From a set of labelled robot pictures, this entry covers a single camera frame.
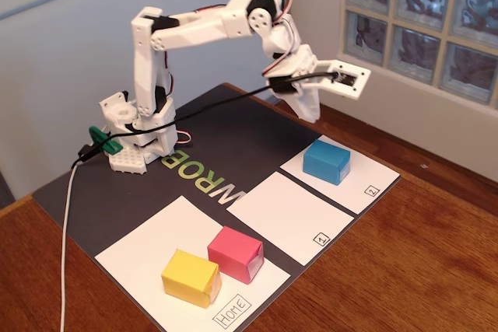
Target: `yellow cube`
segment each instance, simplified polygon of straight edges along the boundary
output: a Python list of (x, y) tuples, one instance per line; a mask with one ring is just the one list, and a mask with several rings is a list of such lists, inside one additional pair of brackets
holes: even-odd
[(218, 264), (179, 249), (161, 277), (168, 295), (204, 308), (214, 302), (221, 288)]

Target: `robotic arm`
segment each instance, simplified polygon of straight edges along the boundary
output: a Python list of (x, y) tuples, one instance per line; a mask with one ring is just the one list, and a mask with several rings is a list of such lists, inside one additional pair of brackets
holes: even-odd
[[(282, 0), (230, 0), (226, 5), (173, 16), (163, 16), (161, 9), (145, 7), (132, 20), (136, 106), (128, 102), (127, 93), (116, 93), (100, 102), (111, 133), (149, 130), (174, 120), (173, 99), (169, 96), (173, 80), (164, 53), (216, 40), (251, 37), (255, 33), (262, 39), (265, 54), (274, 59), (263, 71), (266, 84), (299, 118), (314, 123), (320, 117), (319, 89), (358, 99), (370, 71), (337, 60), (319, 61), (309, 45), (301, 44), (293, 18), (287, 12), (290, 2), (282, 9)], [(283, 79), (320, 72), (337, 74), (336, 78), (318, 76), (292, 85), (278, 85)], [(178, 140), (174, 126), (119, 139), (124, 150), (109, 155), (110, 165), (115, 171), (133, 173), (144, 173), (146, 164), (171, 154)], [(132, 154), (139, 162), (131, 167), (123, 162), (122, 152)]]

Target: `white paper square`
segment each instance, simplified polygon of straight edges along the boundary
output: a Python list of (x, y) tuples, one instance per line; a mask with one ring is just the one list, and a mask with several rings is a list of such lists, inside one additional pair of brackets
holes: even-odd
[[(97, 255), (96, 260), (168, 332), (233, 331), (289, 274), (269, 260), (265, 260), (249, 285), (221, 274), (221, 290), (207, 309), (167, 295), (161, 279), (177, 248), (207, 259), (207, 247), (221, 228), (182, 196)], [(227, 328), (213, 320), (239, 295), (243, 299), (240, 304), (245, 305), (244, 313)]]
[(277, 172), (228, 211), (303, 266), (353, 220)]
[(399, 177), (399, 174), (394, 170), (324, 135), (319, 139), (351, 152), (351, 171), (338, 186), (303, 171), (304, 153), (310, 147), (280, 167), (356, 214), (368, 208)]

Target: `green clip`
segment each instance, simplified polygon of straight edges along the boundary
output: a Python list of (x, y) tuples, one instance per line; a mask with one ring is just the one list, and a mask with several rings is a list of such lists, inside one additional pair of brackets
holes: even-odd
[[(107, 134), (103, 133), (101, 130), (99, 130), (99, 128), (96, 128), (95, 126), (91, 126), (88, 129), (88, 132), (92, 137), (93, 144), (99, 144), (100, 142), (103, 142), (107, 138)], [(118, 142), (115, 142), (114, 140), (110, 140), (105, 144), (103, 144), (101, 148), (107, 153), (115, 155), (116, 153), (118, 153), (123, 149), (123, 146)]]

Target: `blue cube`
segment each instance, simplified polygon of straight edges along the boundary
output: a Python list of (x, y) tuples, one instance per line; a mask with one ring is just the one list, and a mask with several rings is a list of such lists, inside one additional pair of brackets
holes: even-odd
[(351, 152), (316, 140), (304, 153), (303, 171), (338, 186), (349, 174)]

